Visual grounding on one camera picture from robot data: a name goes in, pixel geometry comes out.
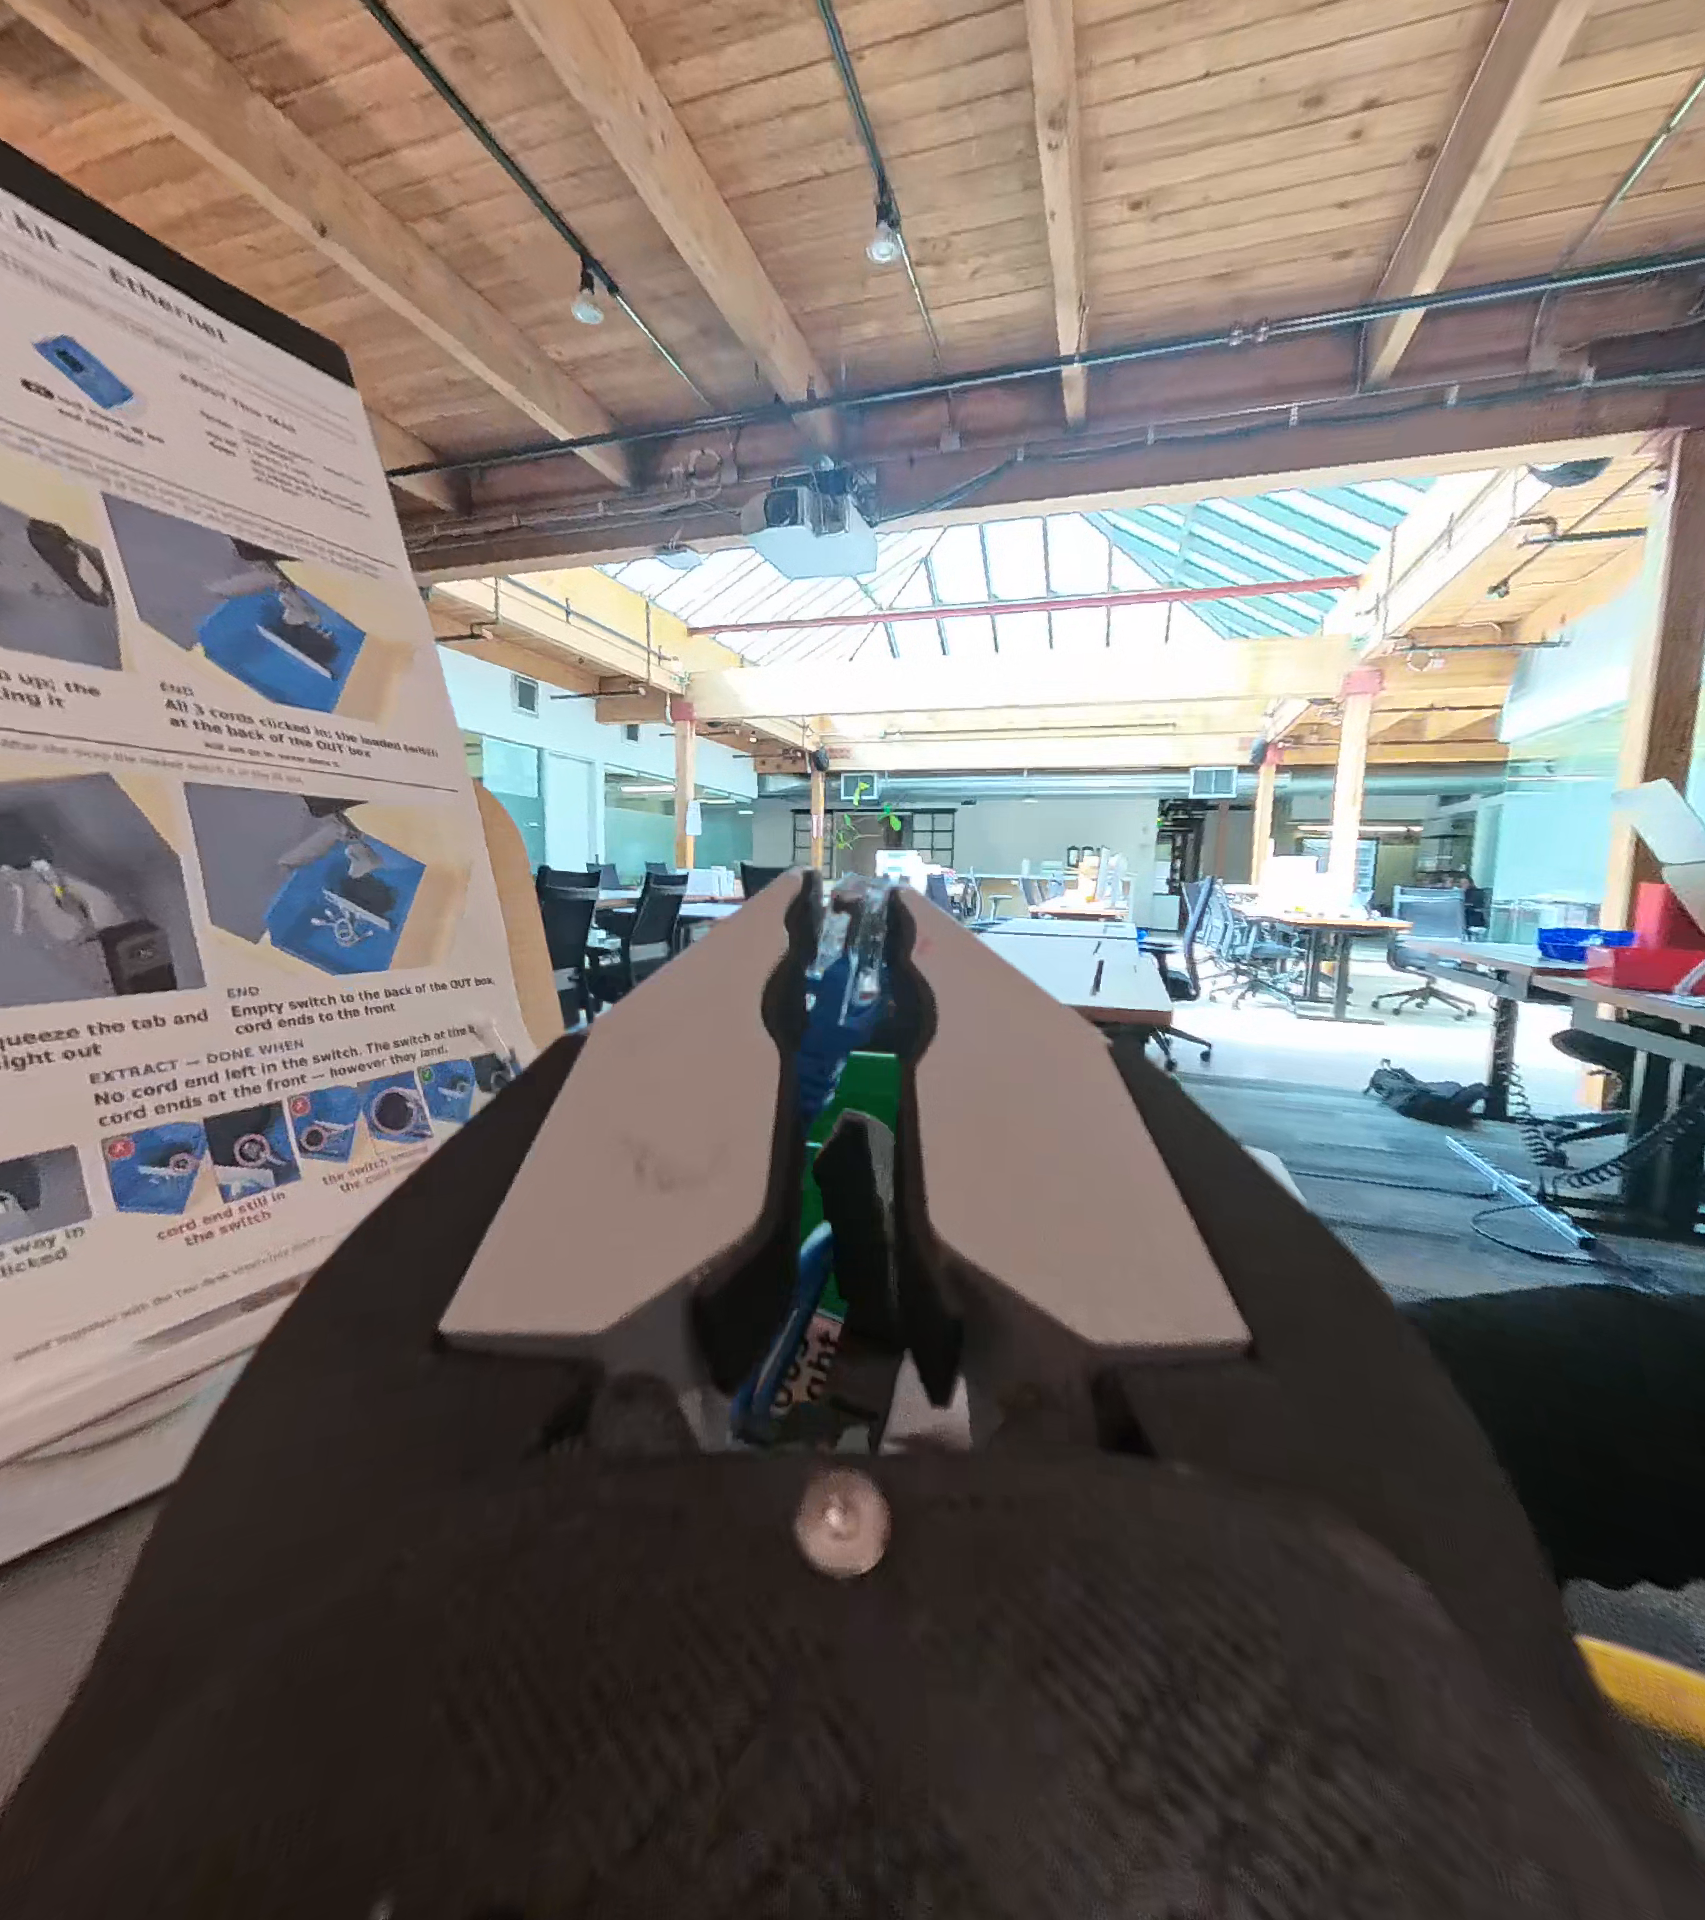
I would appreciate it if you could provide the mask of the black office chair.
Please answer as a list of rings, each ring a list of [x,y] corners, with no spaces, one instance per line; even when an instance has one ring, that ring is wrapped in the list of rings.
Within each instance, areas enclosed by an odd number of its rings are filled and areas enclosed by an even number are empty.
[[[660,867],[647,873],[634,908],[621,923],[619,981],[622,993],[642,986],[673,957],[688,879],[691,873],[682,869]]]
[[[592,1020],[599,1003],[591,942],[601,899],[601,872],[538,865],[535,892],[562,1030],[574,1031]]]

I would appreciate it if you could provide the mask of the white display stand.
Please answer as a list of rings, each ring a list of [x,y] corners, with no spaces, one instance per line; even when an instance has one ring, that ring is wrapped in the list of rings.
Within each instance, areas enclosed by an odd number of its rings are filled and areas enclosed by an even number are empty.
[[[171,1487],[251,1350],[228,1345],[0,1463],[0,1570]]]

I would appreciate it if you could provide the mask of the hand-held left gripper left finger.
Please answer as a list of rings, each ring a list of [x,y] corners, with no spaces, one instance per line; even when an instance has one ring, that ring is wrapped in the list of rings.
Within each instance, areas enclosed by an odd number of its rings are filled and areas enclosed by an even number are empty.
[[[736,1380],[776,1306],[726,1284],[770,1249],[790,1159],[815,873],[780,876],[601,1015],[439,1320],[475,1352],[595,1361],[674,1394]]]

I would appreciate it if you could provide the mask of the person's dark clothing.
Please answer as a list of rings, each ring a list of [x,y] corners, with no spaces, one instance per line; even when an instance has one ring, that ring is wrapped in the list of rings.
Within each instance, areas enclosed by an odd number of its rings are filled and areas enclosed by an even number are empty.
[[[1705,1292],[1581,1282],[1398,1310],[1562,1584],[1705,1584]]]

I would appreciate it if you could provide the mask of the white office table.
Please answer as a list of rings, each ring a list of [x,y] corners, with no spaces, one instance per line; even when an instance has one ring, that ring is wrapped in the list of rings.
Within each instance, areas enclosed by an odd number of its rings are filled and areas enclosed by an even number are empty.
[[[1153,953],[1122,921],[1018,918],[975,930],[1044,993],[1110,1036],[1166,1036],[1174,1001]]]

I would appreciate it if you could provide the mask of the green plastic bin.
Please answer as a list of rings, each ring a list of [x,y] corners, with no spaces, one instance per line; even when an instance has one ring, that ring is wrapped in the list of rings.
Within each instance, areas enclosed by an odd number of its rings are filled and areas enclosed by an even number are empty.
[[[899,1097],[899,1059],[857,1050],[808,1124],[794,1294],[805,1331],[895,1325]]]

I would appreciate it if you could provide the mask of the white ceiling projector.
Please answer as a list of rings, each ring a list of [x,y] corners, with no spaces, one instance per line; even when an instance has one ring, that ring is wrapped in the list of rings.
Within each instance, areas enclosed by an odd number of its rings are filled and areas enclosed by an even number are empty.
[[[776,477],[745,497],[739,523],[745,544],[789,582],[862,580],[879,568],[853,467]]]

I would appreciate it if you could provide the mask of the black floor bag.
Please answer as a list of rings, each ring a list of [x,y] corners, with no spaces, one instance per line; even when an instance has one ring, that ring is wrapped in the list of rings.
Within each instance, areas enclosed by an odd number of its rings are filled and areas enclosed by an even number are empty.
[[[1487,1111],[1491,1086],[1487,1082],[1420,1078],[1386,1059],[1371,1072],[1367,1094],[1406,1119],[1446,1129],[1469,1129]]]

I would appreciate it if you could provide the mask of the printed instruction sheet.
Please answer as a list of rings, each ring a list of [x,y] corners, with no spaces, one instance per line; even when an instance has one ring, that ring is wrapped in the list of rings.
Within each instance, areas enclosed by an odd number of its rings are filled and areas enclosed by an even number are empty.
[[[0,142],[0,1463],[239,1352],[526,1042],[342,349]]]

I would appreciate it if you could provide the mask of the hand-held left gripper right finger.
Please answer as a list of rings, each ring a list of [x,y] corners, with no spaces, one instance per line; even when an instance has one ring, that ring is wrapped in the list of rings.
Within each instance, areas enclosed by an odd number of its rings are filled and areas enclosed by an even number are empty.
[[[919,892],[889,894],[899,1284],[929,1396],[1091,1404],[1242,1359],[1249,1323],[1097,1025]]]

